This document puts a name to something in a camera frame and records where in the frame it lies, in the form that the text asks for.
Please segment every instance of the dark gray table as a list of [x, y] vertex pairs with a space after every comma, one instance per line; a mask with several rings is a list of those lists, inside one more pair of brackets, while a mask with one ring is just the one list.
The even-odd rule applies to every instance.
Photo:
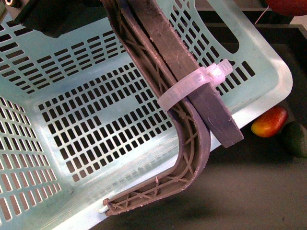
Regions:
[[[282, 105], [290, 119], [307, 125], [306, 31], [294, 26], [259, 30], [293, 74], [293, 90]], [[244, 141], [211, 153], [186, 191], [109, 217], [92, 230], [306, 230], [307, 160], [290, 156], [278, 137], [253, 135], [250, 126], [242, 129]]]

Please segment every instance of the green mango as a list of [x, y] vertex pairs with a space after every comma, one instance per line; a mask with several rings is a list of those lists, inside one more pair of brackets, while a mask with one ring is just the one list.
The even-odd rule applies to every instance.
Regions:
[[291, 154], [307, 159], [307, 130], [301, 123], [292, 121], [285, 125], [281, 138]]

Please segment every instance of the red object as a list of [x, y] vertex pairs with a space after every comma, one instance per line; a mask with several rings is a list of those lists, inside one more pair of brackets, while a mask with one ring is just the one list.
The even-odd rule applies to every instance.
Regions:
[[265, 0], [270, 8], [284, 16], [302, 16], [307, 14], [307, 0]]
[[251, 131], [262, 138], [272, 137], [281, 130], [287, 118], [288, 111], [285, 108], [274, 106], [255, 120]]

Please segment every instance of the plastic basket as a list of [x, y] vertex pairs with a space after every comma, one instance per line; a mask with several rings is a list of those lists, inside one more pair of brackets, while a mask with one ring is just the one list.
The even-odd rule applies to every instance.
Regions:
[[[218, 90], [239, 127], [289, 94], [288, 67], [232, 1], [209, 3], [239, 41], [234, 54], [194, 1], [158, 3], [201, 65], [232, 61]], [[173, 123], [107, 19], [54, 39], [6, 16], [0, 75], [2, 228], [88, 229], [106, 218], [105, 198], [174, 165]]]

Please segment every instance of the white zip tie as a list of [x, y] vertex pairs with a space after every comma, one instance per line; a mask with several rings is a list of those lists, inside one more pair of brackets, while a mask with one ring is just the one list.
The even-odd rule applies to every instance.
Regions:
[[225, 81], [226, 76], [232, 71], [232, 65], [226, 59], [218, 65], [212, 64], [207, 68], [200, 67], [168, 89], [157, 102], [163, 111], [167, 112], [202, 85], [211, 83], [214, 87], [218, 86]]

